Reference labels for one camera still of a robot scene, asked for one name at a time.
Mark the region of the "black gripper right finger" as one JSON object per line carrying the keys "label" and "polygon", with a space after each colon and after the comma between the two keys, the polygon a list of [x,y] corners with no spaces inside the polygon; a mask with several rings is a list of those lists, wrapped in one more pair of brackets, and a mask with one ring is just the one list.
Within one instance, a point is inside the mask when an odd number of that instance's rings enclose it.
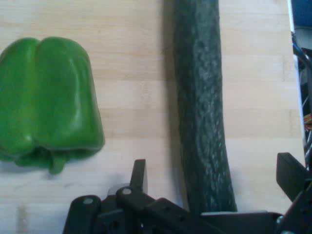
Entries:
{"label": "black gripper right finger", "polygon": [[312,232],[312,173],[290,153],[278,153],[276,181],[292,204],[277,223],[277,234]]}

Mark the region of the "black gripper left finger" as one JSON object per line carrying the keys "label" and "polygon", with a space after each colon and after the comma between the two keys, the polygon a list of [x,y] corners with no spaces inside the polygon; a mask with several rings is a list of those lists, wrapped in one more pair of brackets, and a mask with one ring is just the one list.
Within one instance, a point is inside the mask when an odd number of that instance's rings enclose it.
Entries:
{"label": "black gripper left finger", "polygon": [[144,159],[134,162],[129,184],[101,200],[85,195],[71,202],[65,234],[219,234],[217,227],[171,201],[147,195]]}

